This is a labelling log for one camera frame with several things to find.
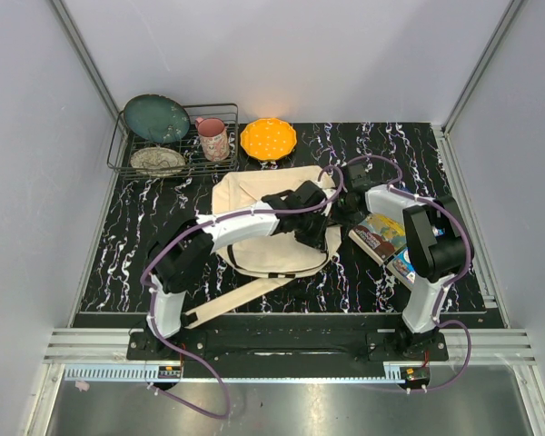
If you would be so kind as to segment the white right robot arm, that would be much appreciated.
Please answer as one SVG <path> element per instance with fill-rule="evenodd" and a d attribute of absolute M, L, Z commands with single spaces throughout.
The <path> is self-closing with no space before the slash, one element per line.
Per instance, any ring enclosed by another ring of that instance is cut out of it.
<path fill-rule="evenodd" d="M 429 198 L 409 193 L 394 185 L 375 182 L 363 157 L 343 166 L 344 192 L 335 204 L 334 220 L 352 231 L 365 218 L 386 218 L 399 224 L 416 277 L 411 297 L 402 312 L 405 331 L 394 337 L 394 349 L 405 360 L 424 353 L 423 334 L 439 327 L 441 304 L 451 285 L 470 269 L 474 255 L 457 202 L 451 196 Z"/>

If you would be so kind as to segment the cream canvas backpack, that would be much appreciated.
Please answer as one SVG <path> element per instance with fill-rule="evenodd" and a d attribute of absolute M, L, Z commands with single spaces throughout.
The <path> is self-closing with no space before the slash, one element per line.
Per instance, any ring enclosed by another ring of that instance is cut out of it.
<path fill-rule="evenodd" d="M 299 210 L 274 210 L 262 201 L 265 195 L 295 191 L 305 181 L 314 182 L 327 199 Z M 183 326 L 196 328 L 295 279 L 321 271 L 341 245 L 340 227 L 328 224 L 327 247 L 311 248 L 298 243 L 292 233 L 273 235 L 280 222 L 276 214 L 307 213 L 325 207 L 329 215 L 329 201 L 337 192 L 335 182 L 318 166 L 225 175 L 213 188 L 213 212 L 225 219 L 211 230 L 217 237 L 215 252 L 252 280 L 186 312 Z"/>

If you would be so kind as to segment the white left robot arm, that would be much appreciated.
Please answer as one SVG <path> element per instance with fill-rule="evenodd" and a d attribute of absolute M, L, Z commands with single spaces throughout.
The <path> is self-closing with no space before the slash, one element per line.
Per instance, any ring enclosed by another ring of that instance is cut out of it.
<path fill-rule="evenodd" d="M 320 271 L 339 248 L 331 227 L 332 205 L 342 192 L 322 180 L 262 196 L 243 208 L 213 214 L 182 214 L 150 244 L 141 282 L 152 295 L 146 349 L 157 359 L 177 351 L 177 334 L 194 328 L 296 278 Z M 222 257 L 251 278 L 214 301 L 183 311 L 185 295 L 211 256 Z"/>

